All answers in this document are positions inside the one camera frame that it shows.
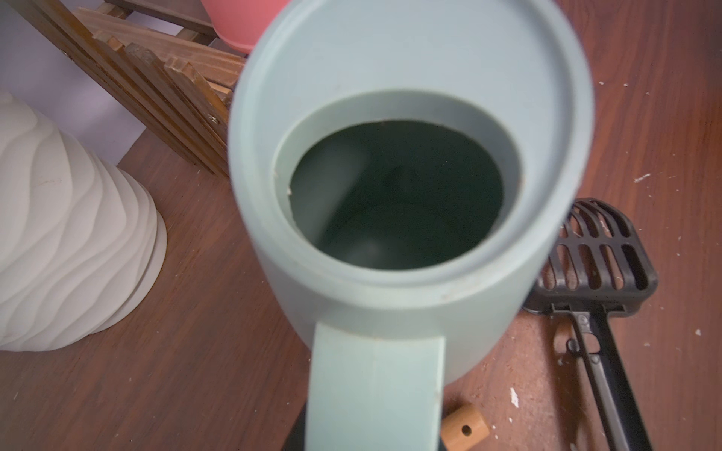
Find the pink watering can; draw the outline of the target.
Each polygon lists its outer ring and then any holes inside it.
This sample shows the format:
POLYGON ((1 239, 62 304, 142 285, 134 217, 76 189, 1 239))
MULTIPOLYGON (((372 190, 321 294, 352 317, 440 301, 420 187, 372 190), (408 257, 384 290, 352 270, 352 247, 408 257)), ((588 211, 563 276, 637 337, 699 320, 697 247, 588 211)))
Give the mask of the pink watering can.
POLYGON ((202 0, 215 33, 236 51, 250 54, 289 0, 202 0))

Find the brown wooden slatted shelf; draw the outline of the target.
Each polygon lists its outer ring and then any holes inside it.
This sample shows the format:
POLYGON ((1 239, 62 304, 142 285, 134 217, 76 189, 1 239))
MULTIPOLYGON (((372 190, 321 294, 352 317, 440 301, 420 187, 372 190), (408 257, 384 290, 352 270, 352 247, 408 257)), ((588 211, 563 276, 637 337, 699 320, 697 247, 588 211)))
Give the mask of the brown wooden slatted shelf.
POLYGON ((103 1, 71 11, 60 1, 9 6, 171 150, 226 177, 229 107, 246 54, 213 43, 196 1, 103 1))

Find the sage green watering can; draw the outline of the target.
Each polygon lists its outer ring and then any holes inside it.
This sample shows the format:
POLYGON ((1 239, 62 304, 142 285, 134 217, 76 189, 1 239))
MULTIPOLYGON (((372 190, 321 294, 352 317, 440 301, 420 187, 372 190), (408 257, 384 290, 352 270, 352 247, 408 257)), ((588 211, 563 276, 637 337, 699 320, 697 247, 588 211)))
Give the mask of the sage green watering can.
POLYGON ((552 1, 293 1, 251 53, 229 169, 310 348, 306 450, 434 450, 447 384, 505 334, 592 145, 552 1))

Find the black plastic sifting scoop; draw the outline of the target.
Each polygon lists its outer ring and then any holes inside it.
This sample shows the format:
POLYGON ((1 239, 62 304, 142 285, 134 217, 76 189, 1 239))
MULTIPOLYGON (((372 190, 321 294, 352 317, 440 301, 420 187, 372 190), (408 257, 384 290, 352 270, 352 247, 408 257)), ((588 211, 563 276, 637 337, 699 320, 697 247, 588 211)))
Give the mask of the black plastic sifting scoop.
POLYGON ((612 450, 652 449, 609 320, 637 314, 657 286, 628 217, 599 199, 579 198, 523 305, 535 315, 571 318, 575 337, 567 350, 584 362, 612 450))

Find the white ribbed plant pot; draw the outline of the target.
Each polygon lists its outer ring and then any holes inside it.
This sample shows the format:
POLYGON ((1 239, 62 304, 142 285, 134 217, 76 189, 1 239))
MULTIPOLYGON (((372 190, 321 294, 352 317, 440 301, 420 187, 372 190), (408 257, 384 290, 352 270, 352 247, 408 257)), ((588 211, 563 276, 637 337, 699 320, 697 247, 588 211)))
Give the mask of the white ribbed plant pot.
POLYGON ((167 254, 148 190, 1 94, 1 348, 54 351, 114 326, 167 254))

